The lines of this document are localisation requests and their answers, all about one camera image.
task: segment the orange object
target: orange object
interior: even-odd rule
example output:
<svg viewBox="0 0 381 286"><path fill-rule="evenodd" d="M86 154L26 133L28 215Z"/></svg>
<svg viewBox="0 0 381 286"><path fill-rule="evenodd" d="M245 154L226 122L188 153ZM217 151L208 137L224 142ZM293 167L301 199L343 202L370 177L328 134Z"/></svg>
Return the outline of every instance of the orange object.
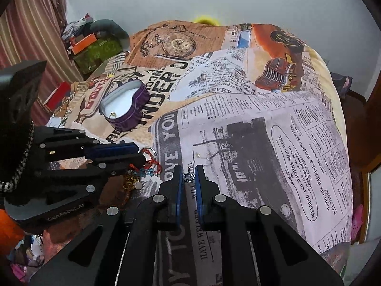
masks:
<svg viewBox="0 0 381 286"><path fill-rule="evenodd" d="M96 37L94 34L90 34L85 37L83 40L80 40L77 44L75 44L72 48L73 54L77 54L80 51L84 50L87 46L94 43L96 41Z"/></svg>
<svg viewBox="0 0 381 286"><path fill-rule="evenodd" d="M4 210L0 210L0 255L8 255L23 238L22 229Z"/></svg>

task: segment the green box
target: green box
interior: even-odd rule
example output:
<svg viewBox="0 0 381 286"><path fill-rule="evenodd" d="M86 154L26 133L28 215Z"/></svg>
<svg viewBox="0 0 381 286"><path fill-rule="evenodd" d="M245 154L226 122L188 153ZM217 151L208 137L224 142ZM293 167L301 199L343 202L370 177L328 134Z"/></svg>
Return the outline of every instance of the green box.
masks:
<svg viewBox="0 0 381 286"><path fill-rule="evenodd" d="M82 74L95 71L103 61L122 52L119 40L113 36L100 38L74 56Z"/></svg>

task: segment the red string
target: red string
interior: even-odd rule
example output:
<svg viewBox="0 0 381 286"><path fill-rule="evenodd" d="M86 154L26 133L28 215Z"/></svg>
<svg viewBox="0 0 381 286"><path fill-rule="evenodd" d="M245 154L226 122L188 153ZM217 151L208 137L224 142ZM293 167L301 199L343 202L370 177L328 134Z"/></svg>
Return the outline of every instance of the red string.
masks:
<svg viewBox="0 0 381 286"><path fill-rule="evenodd" d="M143 148L141 151L142 151L142 153L146 153L147 155L149 155L151 157L151 159L145 163L143 168L145 170L148 170L148 169L156 166L155 172L156 172L156 174L160 174L163 170L163 167L160 165L159 161L154 159L152 153L147 148ZM139 169L136 166L134 166L133 164L130 164L130 168L132 168L133 170L135 170L137 172L139 171Z"/></svg>

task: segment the pink cloth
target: pink cloth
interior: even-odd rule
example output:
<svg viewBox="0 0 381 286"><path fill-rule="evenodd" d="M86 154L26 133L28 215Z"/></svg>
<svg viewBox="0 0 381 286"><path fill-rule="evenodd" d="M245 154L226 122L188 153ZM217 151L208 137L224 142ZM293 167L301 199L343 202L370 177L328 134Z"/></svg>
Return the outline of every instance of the pink cloth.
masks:
<svg viewBox="0 0 381 286"><path fill-rule="evenodd" d="M11 264L12 272L13 274L19 279L19 281L24 283L23 278L25 277L25 271L20 268L17 264Z"/></svg>
<svg viewBox="0 0 381 286"><path fill-rule="evenodd" d="M355 240L357 234L359 233L359 230L363 224L362 221L362 212L363 212L364 206L360 204L358 207L356 207L353 219L352 219L352 232L351 232L351 240Z"/></svg>

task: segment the metal screw head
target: metal screw head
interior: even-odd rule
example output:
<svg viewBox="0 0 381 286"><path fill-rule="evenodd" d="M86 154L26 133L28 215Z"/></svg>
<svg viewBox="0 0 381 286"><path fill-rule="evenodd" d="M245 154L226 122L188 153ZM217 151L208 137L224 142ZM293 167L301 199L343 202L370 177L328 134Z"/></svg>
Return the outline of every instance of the metal screw head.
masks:
<svg viewBox="0 0 381 286"><path fill-rule="evenodd" d="M226 201L226 196L223 194L216 194L215 195L215 200L217 202L225 202Z"/></svg>
<svg viewBox="0 0 381 286"><path fill-rule="evenodd" d="M86 191L88 193L93 193L95 191L95 187L93 185L87 185L86 186Z"/></svg>
<svg viewBox="0 0 381 286"><path fill-rule="evenodd" d="M260 212L261 212L263 215L270 215L271 212L272 212L272 210L271 210L270 207L264 205L264 206L261 206L261 208L260 208Z"/></svg>
<svg viewBox="0 0 381 286"><path fill-rule="evenodd" d="M114 215L116 215L118 212L119 212L119 210L118 210L118 208L116 207L116 206L110 206L108 209L107 209L107 214L109 214L110 216L114 216Z"/></svg>
<svg viewBox="0 0 381 286"><path fill-rule="evenodd" d="M157 194L156 196L153 197L153 201L156 203L160 203L164 201L164 196L161 194Z"/></svg>

